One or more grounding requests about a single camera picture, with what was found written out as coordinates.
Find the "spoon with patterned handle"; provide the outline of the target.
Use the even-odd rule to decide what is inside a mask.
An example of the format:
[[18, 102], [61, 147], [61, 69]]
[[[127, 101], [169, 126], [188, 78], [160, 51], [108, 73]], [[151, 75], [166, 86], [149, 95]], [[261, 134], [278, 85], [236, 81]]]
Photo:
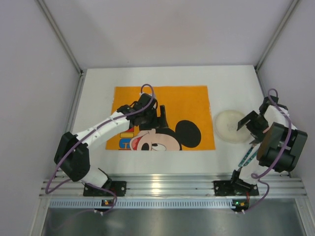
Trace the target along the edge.
[[244, 167], [247, 166], [247, 165], [249, 165], [250, 162], [251, 162], [253, 159], [256, 158], [257, 152], [258, 152], [258, 150], [256, 150], [256, 151], [245, 161], [245, 163], [243, 164]]

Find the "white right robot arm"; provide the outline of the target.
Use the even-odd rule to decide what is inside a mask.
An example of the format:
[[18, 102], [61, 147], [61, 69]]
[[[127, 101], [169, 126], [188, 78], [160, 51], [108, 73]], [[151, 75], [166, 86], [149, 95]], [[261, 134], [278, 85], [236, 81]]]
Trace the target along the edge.
[[288, 108], [278, 103], [276, 96], [264, 98], [259, 112], [252, 111], [237, 123], [245, 127], [256, 144], [255, 160], [243, 164], [238, 170], [239, 179], [248, 184], [257, 182], [271, 171], [291, 172], [297, 165], [308, 134], [293, 125]]

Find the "cream round plate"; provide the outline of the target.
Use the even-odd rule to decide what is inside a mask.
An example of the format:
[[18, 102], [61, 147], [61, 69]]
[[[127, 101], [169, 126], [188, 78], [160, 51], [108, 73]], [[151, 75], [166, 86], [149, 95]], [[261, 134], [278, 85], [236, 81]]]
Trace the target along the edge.
[[215, 132], [222, 140], [228, 143], [244, 143], [251, 136], [250, 132], [245, 127], [238, 130], [238, 122], [244, 117], [245, 115], [243, 113], [236, 110], [220, 112], [215, 117]]

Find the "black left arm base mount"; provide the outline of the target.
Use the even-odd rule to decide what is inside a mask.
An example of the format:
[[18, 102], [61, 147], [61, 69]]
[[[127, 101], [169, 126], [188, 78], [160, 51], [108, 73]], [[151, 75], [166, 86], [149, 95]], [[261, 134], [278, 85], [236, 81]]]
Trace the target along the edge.
[[107, 191], [103, 191], [100, 187], [95, 188], [89, 184], [85, 184], [83, 196], [85, 197], [112, 197], [113, 193], [117, 197], [124, 197], [126, 194], [126, 181], [109, 181], [108, 183], [102, 186], [102, 189], [106, 189]]

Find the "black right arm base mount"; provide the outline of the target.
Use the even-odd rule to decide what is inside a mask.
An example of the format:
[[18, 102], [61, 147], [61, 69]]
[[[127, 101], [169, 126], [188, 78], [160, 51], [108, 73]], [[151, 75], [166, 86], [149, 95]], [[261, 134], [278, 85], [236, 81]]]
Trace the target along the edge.
[[249, 185], [249, 187], [244, 187], [237, 184], [232, 184], [230, 180], [216, 180], [213, 181], [213, 185], [216, 197], [259, 195], [257, 185]]

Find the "orange cartoon mouse placemat cloth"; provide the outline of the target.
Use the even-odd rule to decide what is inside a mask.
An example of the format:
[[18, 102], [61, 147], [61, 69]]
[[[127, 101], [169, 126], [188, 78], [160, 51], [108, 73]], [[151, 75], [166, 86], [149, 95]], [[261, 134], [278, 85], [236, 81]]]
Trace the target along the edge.
[[164, 106], [168, 128], [134, 127], [114, 136], [107, 150], [215, 150], [213, 122], [206, 86], [154, 87]]

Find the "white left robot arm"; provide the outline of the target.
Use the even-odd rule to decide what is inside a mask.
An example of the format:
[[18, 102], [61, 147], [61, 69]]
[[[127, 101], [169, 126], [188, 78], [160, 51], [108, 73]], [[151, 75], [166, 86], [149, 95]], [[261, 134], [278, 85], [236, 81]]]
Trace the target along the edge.
[[99, 124], [76, 134], [63, 134], [54, 162], [73, 182], [108, 188], [111, 179], [103, 170], [91, 165], [90, 151], [135, 126], [166, 128], [165, 106], [158, 105], [154, 96], [141, 94], [139, 100], [121, 106]]

